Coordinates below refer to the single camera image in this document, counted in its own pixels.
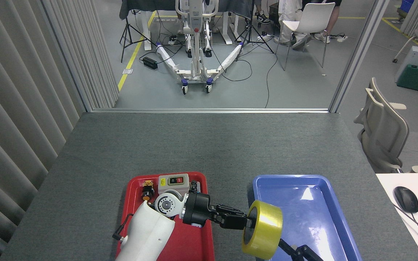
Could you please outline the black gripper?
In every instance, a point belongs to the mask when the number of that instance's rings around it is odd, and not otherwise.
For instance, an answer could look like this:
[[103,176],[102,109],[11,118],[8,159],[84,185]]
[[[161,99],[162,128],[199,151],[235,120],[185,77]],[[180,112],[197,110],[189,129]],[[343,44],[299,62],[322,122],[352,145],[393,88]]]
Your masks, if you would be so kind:
[[[255,218],[247,215],[239,209],[218,204],[213,208],[210,204],[211,197],[204,193],[187,193],[185,195],[183,223],[192,226],[203,227],[206,220],[219,224],[224,229],[244,230],[253,228]],[[297,261],[297,252],[283,239],[279,241],[279,248],[283,250],[292,261]]]

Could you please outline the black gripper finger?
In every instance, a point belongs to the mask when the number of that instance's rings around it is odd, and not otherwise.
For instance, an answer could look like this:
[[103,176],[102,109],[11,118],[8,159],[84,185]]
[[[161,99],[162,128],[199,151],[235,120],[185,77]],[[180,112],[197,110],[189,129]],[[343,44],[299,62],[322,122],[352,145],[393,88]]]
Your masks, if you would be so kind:
[[296,253],[307,261],[322,261],[323,259],[315,253],[309,246],[302,245],[297,247]]

